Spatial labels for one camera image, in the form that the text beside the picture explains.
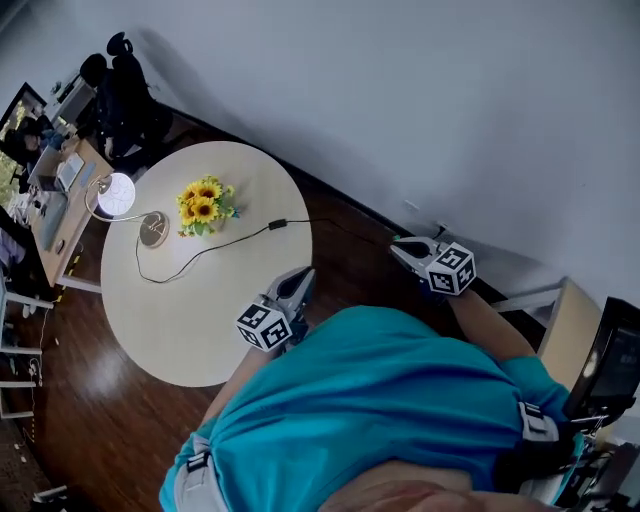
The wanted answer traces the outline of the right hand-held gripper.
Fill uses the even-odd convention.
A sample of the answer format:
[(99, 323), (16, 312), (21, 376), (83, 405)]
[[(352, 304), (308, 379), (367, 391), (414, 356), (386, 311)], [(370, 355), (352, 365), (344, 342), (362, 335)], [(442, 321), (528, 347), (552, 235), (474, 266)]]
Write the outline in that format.
[[(392, 256), (414, 274), (420, 274), (424, 269), (426, 251), (438, 249), (439, 242), (425, 236), (396, 238), (390, 247)], [(427, 299), (442, 301), (460, 296), (474, 280), (473, 253), (454, 242), (443, 247), (426, 266), (426, 278), (420, 281), (420, 287)]]

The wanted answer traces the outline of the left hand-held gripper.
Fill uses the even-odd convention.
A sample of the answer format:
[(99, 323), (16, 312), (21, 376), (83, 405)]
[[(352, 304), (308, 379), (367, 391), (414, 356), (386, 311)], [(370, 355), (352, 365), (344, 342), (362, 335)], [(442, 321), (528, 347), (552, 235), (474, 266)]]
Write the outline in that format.
[[(295, 268), (276, 279), (277, 299), (289, 299), (292, 306), (309, 302), (316, 280), (312, 267)], [(287, 308), (261, 294), (235, 321), (243, 340), (262, 352), (285, 350), (298, 344), (308, 332), (300, 310)]]

